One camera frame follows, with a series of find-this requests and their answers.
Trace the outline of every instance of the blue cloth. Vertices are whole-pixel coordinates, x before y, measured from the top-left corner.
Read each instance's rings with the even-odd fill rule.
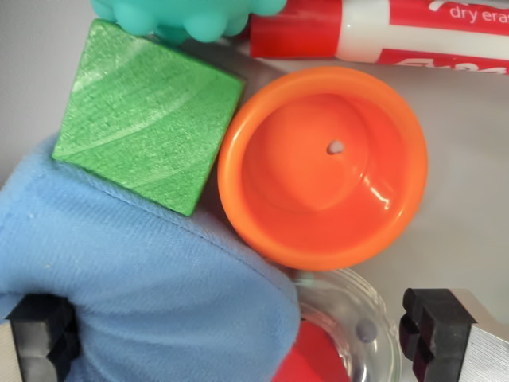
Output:
[[[82,353],[70,382],[260,382],[299,324],[292,283],[205,211],[184,218],[51,160],[0,193],[0,305],[66,296]]]

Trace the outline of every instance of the orange cup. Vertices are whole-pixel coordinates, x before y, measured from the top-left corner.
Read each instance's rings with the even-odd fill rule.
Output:
[[[268,259],[350,267],[408,225],[427,174],[425,140],[401,96],[355,70],[294,72],[234,118],[219,159],[228,219]]]

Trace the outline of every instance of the glass bowl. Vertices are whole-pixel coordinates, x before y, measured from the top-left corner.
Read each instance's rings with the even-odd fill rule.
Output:
[[[401,350],[396,325],[376,290],[354,271],[299,272],[302,318],[334,340],[352,382],[397,382]]]

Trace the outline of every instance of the wooden block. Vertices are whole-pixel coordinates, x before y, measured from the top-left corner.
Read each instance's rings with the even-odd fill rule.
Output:
[[[53,158],[192,214],[243,81],[94,21]]]

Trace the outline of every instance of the white table surface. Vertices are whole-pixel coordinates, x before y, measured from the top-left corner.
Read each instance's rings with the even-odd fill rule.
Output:
[[[0,185],[58,131],[94,14],[87,0],[0,0]],[[285,70],[323,61],[274,63]],[[414,109],[429,146],[418,215],[355,270],[402,314],[407,287],[462,287],[509,322],[509,77],[367,64]],[[403,381],[414,381],[405,364]]]

